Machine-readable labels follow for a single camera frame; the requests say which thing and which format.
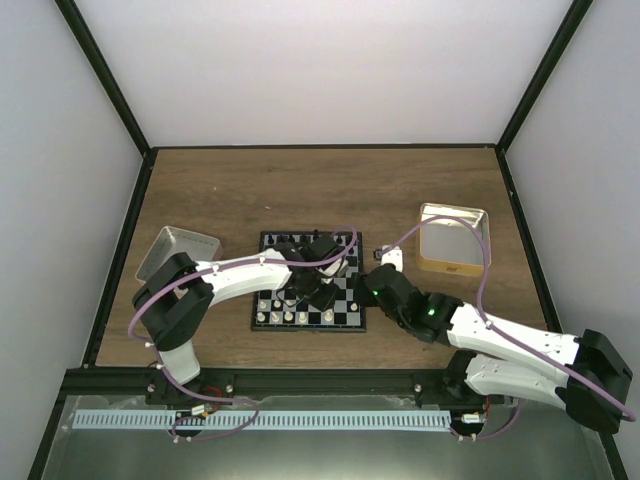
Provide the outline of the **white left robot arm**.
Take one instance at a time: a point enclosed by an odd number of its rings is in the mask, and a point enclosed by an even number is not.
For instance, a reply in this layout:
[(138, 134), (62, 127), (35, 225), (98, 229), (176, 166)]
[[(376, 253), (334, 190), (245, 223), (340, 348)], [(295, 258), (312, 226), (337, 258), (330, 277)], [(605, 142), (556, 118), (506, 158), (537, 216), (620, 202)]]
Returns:
[(204, 379), (192, 338), (210, 307), (260, 291), (291, 290), (318, 310), (330, 308), (339, 288), (334, 278), (348, 266), (346, 256), (357, 236), (345, 245), (330, 234), (309, 243), (277, 242), (262, 251), (224, 261), (195, 261), (172, 255), (132, 300), (130, 337), (155, 352), (181, 403), (196, 402)]

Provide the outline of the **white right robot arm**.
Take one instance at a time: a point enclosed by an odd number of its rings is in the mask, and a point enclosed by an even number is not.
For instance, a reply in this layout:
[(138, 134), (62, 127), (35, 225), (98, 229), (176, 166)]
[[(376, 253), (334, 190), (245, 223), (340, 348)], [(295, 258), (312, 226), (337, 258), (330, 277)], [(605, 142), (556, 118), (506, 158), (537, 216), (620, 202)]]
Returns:
[(519, 397), (561, 408), (605, 434), (638, 418), (626, 405), (631, 369), (600, 332), (553, 333), (488, 315), (480, 305), (420, 291), (391, 264), (356, 275), (354, 300), (379, 308), (421, 342), (470, 352), (444, 378), (445, 393), (455, 402), (476, 394)]

